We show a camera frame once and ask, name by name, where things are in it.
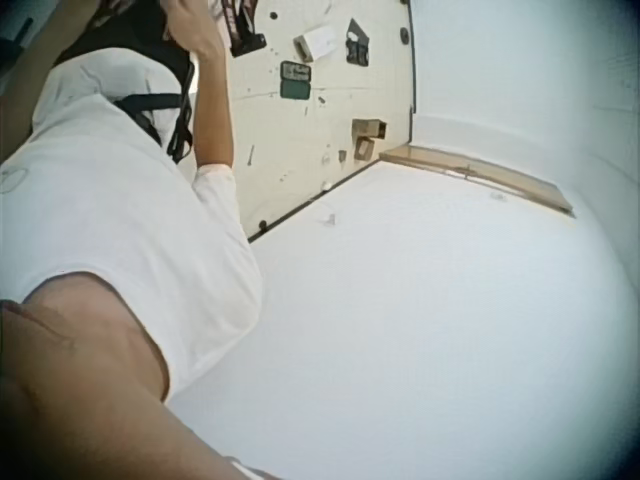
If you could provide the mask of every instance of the white wall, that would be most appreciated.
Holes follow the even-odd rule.
[[[283,478],[602,478],[633,432],[638,310],[570,198],[577,220],[372,167],[254,244],[261,323],[171,408]]]
[[[640,290],[640,12],[627,6],[603,0],[584,12],[589,109],[577,187]]]
[[[623,0],[414,4],[414,144],[576,188],[640,289],[638,29]]]
[[[582,0],[414,2],[416,144],[574,178],[584,136]]]

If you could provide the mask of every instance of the skin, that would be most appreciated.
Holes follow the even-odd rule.
[[[206,0],[161,3],[172,37],[195,53],[201,66],[194,135],[198,165],[232,166],[226,52]],[[2,105],[4,118],[12,118],[0,126],[3,159],[28,138],[49,69],[94,19],[99,4],[62,0],[16,65]],[[1,468],[9,459],[19,466],[17,478],[27,472],[35,478],[92,480],[246,478],[165,407],[169,384],[162,355],[100,279],[59,277],[23,304],[3,302],[0,327],[3,478]]]

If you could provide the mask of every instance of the small box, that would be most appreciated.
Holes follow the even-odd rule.
[[[353,134],[357,137],[379,138],[387,136],[387,124],[382,120],[354,120]]]
[[[336,31],[333,27],[320,27],[297,37],[294,43],[304,62],[315,62],[337,48]]]
[[[376,142],[368,137],[360,137],[356,142],[356,153],[354,155],[356,160],[363,160],[368,162],[373,158],[373,149],[376,146]]]

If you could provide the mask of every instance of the hand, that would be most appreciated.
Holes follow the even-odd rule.
[[[225,58],[218,26],[211,18],[207,0],[160,0],[167,13],[173,39],[200,60]]]

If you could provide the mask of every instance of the person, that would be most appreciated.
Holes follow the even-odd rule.
[[[189,54],[193,184],[171,154]],[[0,443],[18,478],[247,478],[165,406],[261,307],[206,0],[60,0],[14,68],[0,141]]]

